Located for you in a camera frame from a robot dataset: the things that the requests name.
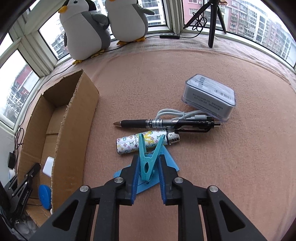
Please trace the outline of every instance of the tripod leg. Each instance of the tripod leg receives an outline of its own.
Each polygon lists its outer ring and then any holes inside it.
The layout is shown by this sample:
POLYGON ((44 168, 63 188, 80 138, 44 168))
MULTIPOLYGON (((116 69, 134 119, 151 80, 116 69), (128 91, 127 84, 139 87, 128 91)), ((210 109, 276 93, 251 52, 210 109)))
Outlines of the tripod leg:
POLYGON ((221 9, 219 7, 218 7, 217 15, 218 15, 218 18, 220 20, 223 32, 226 33, 226 27, 225 27, 224 19, 223 19, 222 13, 221 13, 221 9))
POLYGON ((211 4, 210 3, 206 3, 205 5, 203 5, 194 15, 192 18, 190 18, 190 20, 188 21, 188 23, 185 24, 185 26, 183 28, 188 28, 190 26, 190 24, 192 24, 194 22, 194 20, 197 19, 197 17, 204 12, 211 4))
POLYGON ((217 10, 218 10, 218 6, 212 4, 211 5, 210 33, 209 33, 209 42, 208 42, 208 45, 210 48, 213 47, 213 43, 214 43, 216 20, 217 20, 217 10))

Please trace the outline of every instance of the teal clothespin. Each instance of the teal clothespin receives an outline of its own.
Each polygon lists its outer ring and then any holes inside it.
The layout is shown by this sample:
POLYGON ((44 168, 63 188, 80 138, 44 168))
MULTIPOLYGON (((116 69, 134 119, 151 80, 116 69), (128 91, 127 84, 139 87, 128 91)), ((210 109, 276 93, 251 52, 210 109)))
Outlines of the teal clothespin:
POLYGON ((141 179, 143 181, 149 182, 154 174, 154 168, 157 161, 157 158, 160 153, 160 149, 163 145, 165 135, 162 135, 156 145, 156 148, 153 154, 146 153, 146 145, 143 134, 139 134, 139 151, 140 151, 140 165, 141 165, 141 179))

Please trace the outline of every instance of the penguin plush toy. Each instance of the penguin plush toy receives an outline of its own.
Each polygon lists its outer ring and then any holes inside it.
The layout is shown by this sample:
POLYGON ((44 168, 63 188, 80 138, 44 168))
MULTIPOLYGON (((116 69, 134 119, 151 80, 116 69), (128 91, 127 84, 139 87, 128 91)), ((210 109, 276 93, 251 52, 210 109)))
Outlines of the penguin plush toy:
POLYGON ((114 37, 119 40, 117 45, 145 40, 148 32, 148 21, 145 14, 154 12, 142 8, 138 0, 106 0, 105 7, 114 37))
POLYGON ((93 1, 67 0, 58 12, 65 30, 65 46, 75 59, 73 64, 98 56, 110 46, 109 20, 97 12, 93 1))

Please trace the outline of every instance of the white cable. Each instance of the white cable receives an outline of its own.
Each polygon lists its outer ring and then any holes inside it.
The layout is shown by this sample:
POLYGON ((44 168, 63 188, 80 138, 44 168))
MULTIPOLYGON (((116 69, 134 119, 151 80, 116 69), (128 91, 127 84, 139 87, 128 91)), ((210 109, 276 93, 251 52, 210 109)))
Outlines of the white cable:
POLYGON ((171 120, 207 119, 207 116, 200 115, 201 113, 204 113, 204 112, 201 110, 194 110, 194 111, 190 111, 190 112, 186 113, 184 111, 179 111, 179 110, 174 110, 174 109, 162 109, 159 112, 157 112, 155 119, 160 119, 160 117, 163 115, 176 115, 177 116, 175 118, 172 118, 171 120))

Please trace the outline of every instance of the blue lid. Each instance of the blue lid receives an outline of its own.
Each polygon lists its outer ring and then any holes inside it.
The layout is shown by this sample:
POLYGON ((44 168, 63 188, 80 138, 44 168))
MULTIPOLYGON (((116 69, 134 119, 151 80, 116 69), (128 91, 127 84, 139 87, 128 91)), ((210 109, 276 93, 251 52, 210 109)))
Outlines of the blue lid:
POLYGON ((52 208, 52 196, 51 196, 51 190, 49 186, 46 185, 40 185, 38 189, 38 196, 39 200, 42 203, 43 207, 47 210, 52 208))

